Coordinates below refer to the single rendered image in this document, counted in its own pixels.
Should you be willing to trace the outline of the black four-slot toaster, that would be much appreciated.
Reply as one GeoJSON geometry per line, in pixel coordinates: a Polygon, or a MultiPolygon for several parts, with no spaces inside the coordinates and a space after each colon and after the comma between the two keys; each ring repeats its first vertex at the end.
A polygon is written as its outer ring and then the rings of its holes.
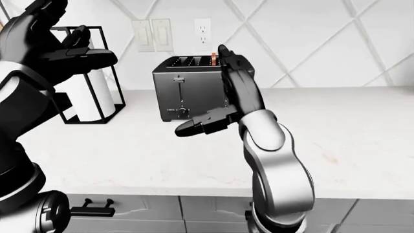
{"type": "Polygon", "coordinates": [[[153,82],[163,122],[189,120],[208,110],[228,106],[221,80],[221,61],[211,66],[211,56],[172,56],[153,71],[153,82]],[[185,77],[174,83],[174,77],[185,77]],[[189,110],[188,118],[179,118],[179,108],[189,110]]]}

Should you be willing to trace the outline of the white paper towel roll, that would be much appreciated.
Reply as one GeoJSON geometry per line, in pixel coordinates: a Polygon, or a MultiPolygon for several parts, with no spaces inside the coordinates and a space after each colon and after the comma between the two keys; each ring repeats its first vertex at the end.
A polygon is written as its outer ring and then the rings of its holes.
{"type": "Polygon", "coordinates": [[[74,75],[55,89],[69,101],[68,110],[64,110],[64,104],[58,104],[66,124],[106,124],[116,114],[116,105],[102,68],[74,75]]]}

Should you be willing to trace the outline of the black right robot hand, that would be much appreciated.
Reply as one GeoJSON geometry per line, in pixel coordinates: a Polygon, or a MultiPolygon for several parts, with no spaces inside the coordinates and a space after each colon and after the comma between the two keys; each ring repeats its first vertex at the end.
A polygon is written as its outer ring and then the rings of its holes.
{"type": "Polygon", "coordinates": [[[179,125],[175,129],[176,136],[190,137],[201,133],[209,135],[235,123],[244,128],[242,119],[250,113],[265,109],[254,76],[246,69],[247,60],[223,44],[218,46],[218,55],[221,61],[221,80],[229,105],[208,110],[179,125]]]}

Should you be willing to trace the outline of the grey cabinet drawer front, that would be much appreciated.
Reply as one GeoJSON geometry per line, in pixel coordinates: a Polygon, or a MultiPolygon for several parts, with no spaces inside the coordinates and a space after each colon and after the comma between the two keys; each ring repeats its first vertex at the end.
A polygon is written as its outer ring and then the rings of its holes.
{"type": "Polygon", "coordinates": [[[181,197],[186,221],[243,222],[250,197],[181,197]]]}
{"type": "Polygon", "coordinates": [[[179,198],[163,195],[109,195],[109,194],[69,194],[70,207],[81,207],[84,199],[93,201],[89,207],[104,207],[107,199],[112,199],[115,209],[113,217],[104,219],[178,221],[182,219],[179,198]]]}

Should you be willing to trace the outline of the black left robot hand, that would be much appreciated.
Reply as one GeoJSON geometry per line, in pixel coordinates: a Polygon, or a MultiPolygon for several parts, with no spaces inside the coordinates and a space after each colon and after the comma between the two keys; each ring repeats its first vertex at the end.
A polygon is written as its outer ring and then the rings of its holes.
{"type": "Polygon", "coordinates": [[[86,26],[58,40],[50,29],[66,13],[68,0],[35,0],[0,31],[0,60],[25,65],[51,85],[70,77],[115,65],[118,58],[105,49],[87,46],[86,26]]]}

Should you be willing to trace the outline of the white light switch plate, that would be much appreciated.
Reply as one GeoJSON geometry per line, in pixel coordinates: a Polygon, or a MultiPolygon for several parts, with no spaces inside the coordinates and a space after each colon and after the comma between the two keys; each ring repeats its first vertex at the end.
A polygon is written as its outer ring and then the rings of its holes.
{"type": "Polygon", "coordinates": [[[169,19],[151,20],[155,35],[155,43],[159,52],[173,52],[171,22],[169,19]]]}
{"type": "Polygon", "coordinates": [[[155,52],[149,20],[132,21],[139,52],[155,52]]]}

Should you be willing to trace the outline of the white power outlet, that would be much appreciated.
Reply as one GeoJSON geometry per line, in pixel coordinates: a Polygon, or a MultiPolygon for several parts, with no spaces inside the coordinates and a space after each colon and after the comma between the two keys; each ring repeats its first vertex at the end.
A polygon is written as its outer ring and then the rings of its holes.
{"type": "Polygon", "coordinates": [[[211,51],[212,31],[210,18],[194,19],[195,48],[199,52],[211,51]]]}

